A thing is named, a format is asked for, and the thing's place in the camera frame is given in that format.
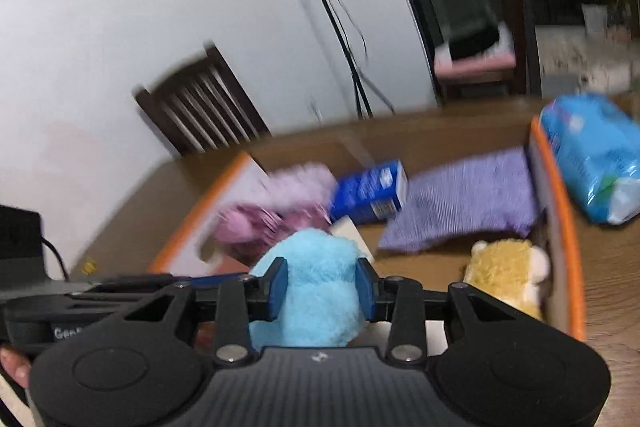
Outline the left hand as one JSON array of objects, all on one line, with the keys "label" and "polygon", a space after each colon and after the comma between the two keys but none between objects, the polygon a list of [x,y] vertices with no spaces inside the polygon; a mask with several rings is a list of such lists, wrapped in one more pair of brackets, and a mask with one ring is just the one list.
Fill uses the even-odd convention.
[{"label": "left hand", "polygon": [[16,351],[9,345],[2,345],[0,348],[2,369],[21,387],[27,388],[29,384],[29,373],[32,363],[23,353]]}]

